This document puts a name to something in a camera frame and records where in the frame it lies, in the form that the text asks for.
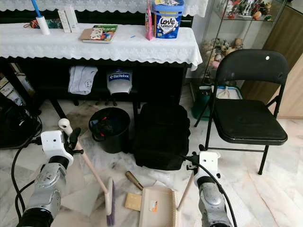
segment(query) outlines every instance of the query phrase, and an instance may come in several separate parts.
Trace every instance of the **pink package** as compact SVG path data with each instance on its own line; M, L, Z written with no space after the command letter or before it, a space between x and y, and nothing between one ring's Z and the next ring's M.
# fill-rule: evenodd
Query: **pink package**
M146 30L146 36L145 37L148 40L151 40L153 38L151 17L152 17L151 7L150 7L149 0L147 0L147 9L146 9L146 13L145 13L145 30Z

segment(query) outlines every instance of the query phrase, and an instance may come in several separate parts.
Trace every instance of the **purple brush bristles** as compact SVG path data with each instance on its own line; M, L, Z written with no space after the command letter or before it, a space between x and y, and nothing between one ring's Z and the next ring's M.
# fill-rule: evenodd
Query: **purple brush bristles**
M113 181L112 191L112 213L106 216L107 226L113 226L115 224L115 184Z

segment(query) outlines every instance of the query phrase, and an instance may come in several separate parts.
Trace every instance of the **chair seat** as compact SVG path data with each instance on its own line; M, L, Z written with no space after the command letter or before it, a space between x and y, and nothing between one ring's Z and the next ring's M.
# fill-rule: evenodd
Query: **chair seat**
M229 143L282 145L287 134L268 108L256 100L216 99L214 121Z

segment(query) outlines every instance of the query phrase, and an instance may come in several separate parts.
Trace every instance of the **blue container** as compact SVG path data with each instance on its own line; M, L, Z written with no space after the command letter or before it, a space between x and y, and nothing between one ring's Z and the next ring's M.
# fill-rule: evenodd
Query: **blue container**
M175 39L184 10L183 0L154 0L154 36L162 39Z

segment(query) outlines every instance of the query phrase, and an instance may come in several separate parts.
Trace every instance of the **marble floor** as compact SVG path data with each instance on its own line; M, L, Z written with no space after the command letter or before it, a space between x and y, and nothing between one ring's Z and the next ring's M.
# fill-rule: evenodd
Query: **marble floor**
M81 127L80 141L102 179L113 177L116 186L116 227L136 227L139 223L138 211L124 208L128 192L140 194L126 177L130 170L143 186L155 183L164 184L181 194L190 176L186 170L187 162L178 171L163 172L138 167L130 154L105 153L96 143L88 130L88 120L104 104L81 102L74 106L71 101L61 100L63 110L73 127ZM194 128L191 116L192 99L188 86L183 87L180 104L188 111L191 120L189 138L190 153L198 150L204 143L206 122ZM131 103L118 102L133 117ZM46 101L41 107L44 130L58 129L58 115ZM220 182L226 190L239 227L301 227L303 217L303 120L279 122L288 133L288 141L278 147L270 147L263 175L257 174L262 154L238 151L220 151ZM257 146L236 146L222 141L216 129L211 132L212 146L229 148L254 148ZM0 227L14 227L18 219L14 206L15 191L10 178L10 168L15 150L0 150ZM16 164L16 180L19 187L34 179L42 163L46 161L42 147L29 145L25 148ZM23 192L25 202L33 192L33 187ZM198 209L198 189L191 185L189 195L181 211L180 225L200 227L201 213ZM67 188L62 199L62 207L53 222L53 227L105 227L106 214L103 193L80 156L75 156L73 165L68 169Z

